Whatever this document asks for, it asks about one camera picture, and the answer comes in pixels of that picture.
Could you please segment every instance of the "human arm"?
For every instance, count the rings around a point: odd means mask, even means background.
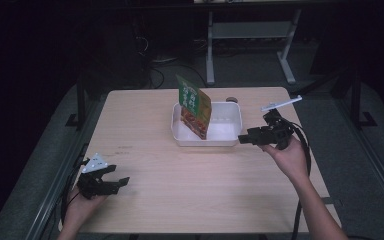
[[[259,147],[275,160],[280,170],[292,182],[300,199],[312,238],[323,240],[348,239],[327,210],[308,177],[306,158],[301,142],[291,136],[289,146],[283,150],[278,150],[270,145]]]
[[[95,210],[107,199],[108,196],[93,196],[87,199],[79,194],[76,186],[69,194],[69,205],[64,219],[63,228],[58,240],[72,240],[76,238],[82,225],[93,215]]]

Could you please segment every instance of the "wooden table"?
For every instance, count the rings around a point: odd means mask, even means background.
[[[203,89],[213,102],[236,97],[243,133],[266,125],[260,107],[289,99],[283,88]],[[106,181],[130,177],[81,231],[105,233],[291,232],[298,197],[271,157],[251,144],[179,147],[171,132],[178,90],[113,91],[86,156],[116,164]],[[299,124],[292,105],[281,115]],[[311,179],[328,191],[313,160]],[[339,222],[333,205],[330,212]],[[300,231],[307,232],[304,218]]]

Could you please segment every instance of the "dark wall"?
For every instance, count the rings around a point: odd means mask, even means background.
[[[0,1],[0,210],[74,85],[66,69],[70,25],[51,3]]]
[[[384,103],[384,1],[350,1],[332,15],[312,71],[327,74],[343,64],[356,69]]]

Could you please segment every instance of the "human hand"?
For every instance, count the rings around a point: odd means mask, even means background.
[[[271,145],[258,146],[267,152],[276,162],[280,170],[296,184],[301,180],[308,179],[307,164],[302,144],[294,136],[289,139],[289,145],[283,150]]]
[[[89,200],[85,198],[79,192],[79,188],[75,186],[67,199],[67,212],[58,239],[74,239],[81,226],[107,198],[108,196],[93,196]]]

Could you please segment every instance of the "white container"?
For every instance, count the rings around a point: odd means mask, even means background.
[[[174,105],[171,131],[179,146],[234,146],[238,142],[242,131],[239,105],[234,102],[211,102],[211,108],[207,140],[202,140],[180,120],[180,104]]]

